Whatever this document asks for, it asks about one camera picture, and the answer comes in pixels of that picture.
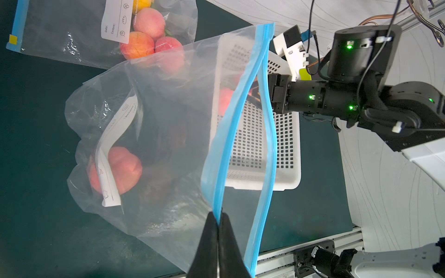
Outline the orange yellow peach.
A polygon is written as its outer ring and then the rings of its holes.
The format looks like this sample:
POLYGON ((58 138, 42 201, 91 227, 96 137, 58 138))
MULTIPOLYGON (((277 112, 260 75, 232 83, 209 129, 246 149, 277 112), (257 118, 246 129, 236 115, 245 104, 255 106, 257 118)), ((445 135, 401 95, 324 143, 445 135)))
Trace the orange yellow peach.
POLYGON ((133 1, 133 13, 137 13, 144 8, 150 8, 153 0, 134 0, 133 1))

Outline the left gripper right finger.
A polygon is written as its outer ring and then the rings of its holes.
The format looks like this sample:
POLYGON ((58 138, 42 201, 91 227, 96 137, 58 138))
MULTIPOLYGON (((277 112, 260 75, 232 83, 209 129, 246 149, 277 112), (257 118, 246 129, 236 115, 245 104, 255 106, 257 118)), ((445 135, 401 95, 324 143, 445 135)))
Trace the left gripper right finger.
POLYGON ((219 231, 219 275, 221 278, 251 278, 226 213, 221 214, 219 231))

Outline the clear zip-top bag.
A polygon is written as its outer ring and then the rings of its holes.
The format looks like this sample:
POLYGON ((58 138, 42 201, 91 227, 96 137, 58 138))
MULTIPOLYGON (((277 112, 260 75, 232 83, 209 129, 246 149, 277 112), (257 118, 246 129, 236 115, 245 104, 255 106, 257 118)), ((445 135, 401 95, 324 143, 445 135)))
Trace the clear zip-top bag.
POLYGON ((67 100, 66 121, 80 136, 67 184, 78 206, 138 238, 188 273, 207 219, 219 228, 229 216, 251 278, 255 276, 277 167, 267 69, 275 26, 233 32, 253 41, 249 62, 230 104, 210 136, 220 36, 184 46, 174 74, 158 65, 161 53, 124 61, 85 82, 67 100), (258 82, 267 135, 267 164, 259 191, 226 186, 229 159, 249 89, 258 82), (120 195, 108 154, 124 147, 143 167, 139 182, 120 195), (89 181, 93 156, 102 193, 89 181))
MULTIPOLYGON (((150 8, 163 16, 165 36, 183 45, 194 42, 195 1, 153 1, 150 8)), ((19 1, 6 48, 108 69, 124 61, 119 44, 129 43, 135 15, 133 1, 19 1)))

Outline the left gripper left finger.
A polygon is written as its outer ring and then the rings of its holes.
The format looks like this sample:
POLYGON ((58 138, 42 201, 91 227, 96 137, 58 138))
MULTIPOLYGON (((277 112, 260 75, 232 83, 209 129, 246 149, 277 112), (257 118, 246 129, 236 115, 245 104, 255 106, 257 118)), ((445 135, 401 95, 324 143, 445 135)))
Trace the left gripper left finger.
POLYGON ((187 278, 216 278, 218 266, 218 225, 214 214, 207 215, 195 258, 187 278))

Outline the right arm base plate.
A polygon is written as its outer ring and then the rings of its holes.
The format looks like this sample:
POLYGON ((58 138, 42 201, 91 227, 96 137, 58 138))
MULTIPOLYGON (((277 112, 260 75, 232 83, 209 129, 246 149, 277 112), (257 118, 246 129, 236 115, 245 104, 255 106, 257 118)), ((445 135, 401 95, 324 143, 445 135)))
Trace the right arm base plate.
POLYGON ((325 249, 336 253, 333 240, 324 240, 319 243, 300 247, 292 252, 295 278, 326 278, 315 266, 314 249, 325 249))

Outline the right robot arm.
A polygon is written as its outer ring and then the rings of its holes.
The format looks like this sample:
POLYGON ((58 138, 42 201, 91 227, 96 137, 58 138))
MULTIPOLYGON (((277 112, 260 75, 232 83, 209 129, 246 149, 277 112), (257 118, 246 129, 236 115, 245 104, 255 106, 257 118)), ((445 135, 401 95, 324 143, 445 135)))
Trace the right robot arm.
MULTIPOLYGON (((346 121, 376 133, 395 152, 422 168, 440 187, 445 185, 445 97, 434 86, 418 81, 388 86, 402 30, 398 25, 346 28, 334 35, 332 49, 319 62, 327 76, 305 81, 309 42, 294 26, 273 39, 290 74, 268 76, 272 110, 301 112, 346 121)), ((416 249, 367 253, 346 249, 341 254, 321 246, 296 262, 321 278, 442 278, 445 240, 416 249)))

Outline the white plastic perforated basket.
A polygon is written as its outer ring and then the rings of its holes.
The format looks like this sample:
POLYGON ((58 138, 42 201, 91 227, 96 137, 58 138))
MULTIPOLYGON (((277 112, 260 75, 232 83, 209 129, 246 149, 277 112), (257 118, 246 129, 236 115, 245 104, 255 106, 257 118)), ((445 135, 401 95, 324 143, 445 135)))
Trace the white plastic perforated basket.
MULTIPOLYGON (((238 34, 220 37, 216 60, 210 136, 214 137, 223 116, 218 114, 219 92, 235 90, 247 63, 253 41, 238 34)), ((277 134, 277 170, 274 191, 295 189, 301 181, 300 121, 296 112, 274 114, 277 134)), ((241 113, 229 159, 226 186, 259 191, 267 164, 267 135, 258 82, 251 85, 241 113)))

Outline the orange red peach front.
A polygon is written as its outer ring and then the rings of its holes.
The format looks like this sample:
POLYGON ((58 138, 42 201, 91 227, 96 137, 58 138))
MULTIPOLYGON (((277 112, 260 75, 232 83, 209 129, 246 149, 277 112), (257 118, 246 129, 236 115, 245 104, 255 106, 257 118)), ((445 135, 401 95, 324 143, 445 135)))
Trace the orange red peach front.
POLYGON ((120 43, 119 48, 126 60, 132 60, 154 54, 155 42, 149 35, 133 31, 129 34, 129 43, 120 43))

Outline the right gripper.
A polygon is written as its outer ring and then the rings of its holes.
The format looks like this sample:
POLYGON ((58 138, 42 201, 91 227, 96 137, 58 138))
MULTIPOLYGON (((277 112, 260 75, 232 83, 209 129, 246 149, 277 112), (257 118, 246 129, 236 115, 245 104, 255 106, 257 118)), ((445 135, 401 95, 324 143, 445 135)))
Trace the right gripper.
POLYGON ((327 89, 326 81, 293 82, 290 75, 281 74, 269 74, 267 81, 274 113, 322 113, 327 89))

